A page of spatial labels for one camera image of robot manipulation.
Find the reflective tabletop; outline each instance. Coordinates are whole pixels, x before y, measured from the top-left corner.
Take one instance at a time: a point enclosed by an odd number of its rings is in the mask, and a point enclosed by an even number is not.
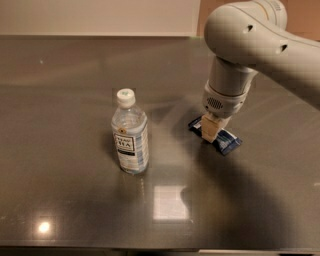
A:
[[[201,38],[1,39],[0,246],[319,251],[319,110],[258,75],[222,156],[188,131],[211,60]],[[148,116],[138,176],[112,137],[125,87]]]

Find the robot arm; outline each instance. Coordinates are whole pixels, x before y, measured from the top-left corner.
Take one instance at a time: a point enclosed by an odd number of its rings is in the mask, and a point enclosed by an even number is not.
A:
[[[226,4],[209,15],[205,40],[215,56],[203,96],[206,140],[239,111],[258,72],[319,107],[320,43],[286,32],[286,24],[278,0]]]

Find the white wall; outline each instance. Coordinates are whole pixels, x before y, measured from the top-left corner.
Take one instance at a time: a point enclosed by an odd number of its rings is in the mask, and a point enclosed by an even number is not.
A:
[[[0,0],[0,35],[194,36],[200,0]]]

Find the clear water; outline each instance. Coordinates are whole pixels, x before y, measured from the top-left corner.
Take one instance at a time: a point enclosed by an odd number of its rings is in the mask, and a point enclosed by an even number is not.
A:
[[[130,174],[138,174],[147,168],[149,160],[147,116],[137,105],[130,109],[118,108],[112,118],[112,129],[115,136],[121,168]],[[117,140],[124,136],[129,140],[134,151],[123,149]]]

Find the bottle label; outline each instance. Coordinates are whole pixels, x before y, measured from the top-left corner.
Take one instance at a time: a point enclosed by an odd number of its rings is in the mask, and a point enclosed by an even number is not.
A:
[[[136,135],[114,133],[120,165],[124,169],[139,171],[149,160],[147,125]]]
[[[123,154],[130,153],[129,155],[134,155],[134,137],[124,136],[120,134],[114,135],[116,147],[118,151],[123,152]]]

